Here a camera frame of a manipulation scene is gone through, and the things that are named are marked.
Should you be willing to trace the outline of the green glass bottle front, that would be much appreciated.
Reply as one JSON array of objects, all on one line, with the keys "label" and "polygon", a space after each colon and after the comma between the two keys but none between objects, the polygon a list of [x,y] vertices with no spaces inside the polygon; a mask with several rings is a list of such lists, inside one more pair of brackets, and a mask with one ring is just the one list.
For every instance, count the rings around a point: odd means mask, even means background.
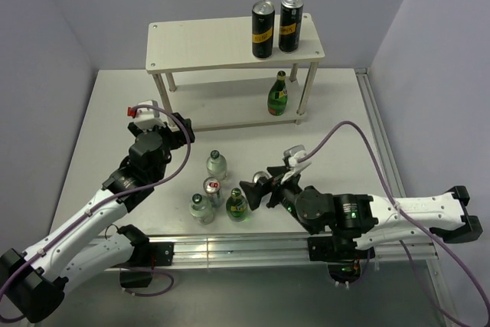
[{"label": "green glass bottle front", "polygon": [[243,221],[247,217],[248,201],[240,188],[233,188],[226,201],[228,217],[235,222]]}]

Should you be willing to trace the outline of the green glass bottle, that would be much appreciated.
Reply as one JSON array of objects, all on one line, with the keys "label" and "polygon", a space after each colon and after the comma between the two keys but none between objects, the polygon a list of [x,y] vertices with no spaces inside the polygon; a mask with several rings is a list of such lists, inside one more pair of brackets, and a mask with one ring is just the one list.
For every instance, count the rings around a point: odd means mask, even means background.
[{"label": "green glass bottle", "polygon": [[280,70],[276,75],[275,83],[269,90],[267,108],[271,115],[281,116],[286,110],[287,103],[286,72]]},{"label": "green glass bottle", "polygon": [[243,221],[247,217],[248,201],[240,188],[233,188],[226,201],[228,217],[235,222]]}]

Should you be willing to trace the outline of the green glass bottle back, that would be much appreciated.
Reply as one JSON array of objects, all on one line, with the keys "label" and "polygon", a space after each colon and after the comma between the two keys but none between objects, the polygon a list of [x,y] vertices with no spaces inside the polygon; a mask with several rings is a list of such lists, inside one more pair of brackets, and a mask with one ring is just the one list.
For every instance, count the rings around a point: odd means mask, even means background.
[{"label": "green glass bottle back", "polygon": [[286,72],[280,70],[276,75],[275,83],[269,90],[267,108],[271,115],[281,116],[286,110],[287,103]]}]

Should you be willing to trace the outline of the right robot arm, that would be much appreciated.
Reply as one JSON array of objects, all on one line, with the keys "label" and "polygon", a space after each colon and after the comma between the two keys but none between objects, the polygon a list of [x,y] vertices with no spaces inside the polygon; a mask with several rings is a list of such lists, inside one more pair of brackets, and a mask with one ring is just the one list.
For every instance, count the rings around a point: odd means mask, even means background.
[{"label": "right robot arm", "polygon": [[330,230],[329,259],[339,261],[365,253],[372,247],[399,240],[433,235],[446,244],[464,244],[482,234],[479,218],[466,209],[469,194],[464,186],[425,198],[395,198],[370,194],[321,193],[314,186],[299,186],[307,168],[274,166],[240,188],[256,210],[268,196],[268,208],[282,205],[311,235]]}]

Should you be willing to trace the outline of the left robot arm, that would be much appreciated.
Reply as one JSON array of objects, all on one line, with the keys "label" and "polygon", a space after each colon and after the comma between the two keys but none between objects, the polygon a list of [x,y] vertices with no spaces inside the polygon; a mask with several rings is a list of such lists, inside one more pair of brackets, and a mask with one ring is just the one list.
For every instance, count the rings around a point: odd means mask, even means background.
[{"label": "left robot arm", "polygon": [[102,245],[89,242],[114,221],[141,204],[158,185],[170,178],[165,169],[171,152],[189,149],[195,134],[189,119],[170,113],[178,130],[169,128],[148,105],[128,112],[128,125],[135,142],[120,166],[74,216],[44,239],[23,251],[13,248],[1,256],[1,295],[20,311],[19,317],[3,323],[46,319],[79,284],[105,269],[129,262],[140,265],[148,259],[149,239],[132,225],[121,227]]}]

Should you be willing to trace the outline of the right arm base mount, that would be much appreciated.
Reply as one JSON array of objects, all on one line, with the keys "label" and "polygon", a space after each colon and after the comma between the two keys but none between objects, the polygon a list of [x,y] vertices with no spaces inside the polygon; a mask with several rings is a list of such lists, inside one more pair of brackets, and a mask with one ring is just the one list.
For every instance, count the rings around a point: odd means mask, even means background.
[{"label": "right arm base mount", "polygon": [[349,290],[359,283],[372,260],[374,248],[368,250],[336,249],[333,237],[308,237],[307,247],[311,262],[323,262],[328,268],[329,282],[336,288]]}]

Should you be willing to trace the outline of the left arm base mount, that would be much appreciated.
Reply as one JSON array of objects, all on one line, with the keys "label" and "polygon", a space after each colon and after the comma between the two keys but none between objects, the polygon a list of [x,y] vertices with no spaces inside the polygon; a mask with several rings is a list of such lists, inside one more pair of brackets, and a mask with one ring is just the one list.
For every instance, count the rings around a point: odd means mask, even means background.
[{"label": "left arm base mount", "polygon": [[[110,264],[119,270],[119,284],[124,293],[134,297],[149,298],[168,293],[175,284],[175,278],[160,266],[170,266],[174,255],[174,244],[164,242],[163,245],[152,243],[149,237],[134,225],[117,227],[111,224],[104,231],[104,245],[116,247],[118,260]],[[137,289],[147,288],[153,276],[164,276],[168,285],[150,293],[138,292]]]}]

